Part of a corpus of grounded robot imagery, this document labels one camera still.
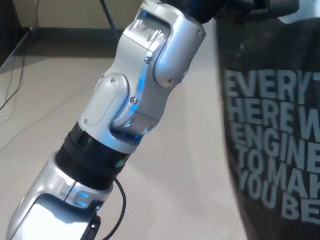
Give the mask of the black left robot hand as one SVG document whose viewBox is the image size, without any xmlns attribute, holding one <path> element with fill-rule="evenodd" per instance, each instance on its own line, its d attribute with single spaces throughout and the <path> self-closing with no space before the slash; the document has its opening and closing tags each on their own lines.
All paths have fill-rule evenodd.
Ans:
<svg viewBox="0 0 320 240">
<path fill-rule="evenodd" d="M 202 24 L 215 19 L 243 25 L 285 17 L 299 9 L 298 0 L 192 0 L 185 12 Z"/>
</svg>

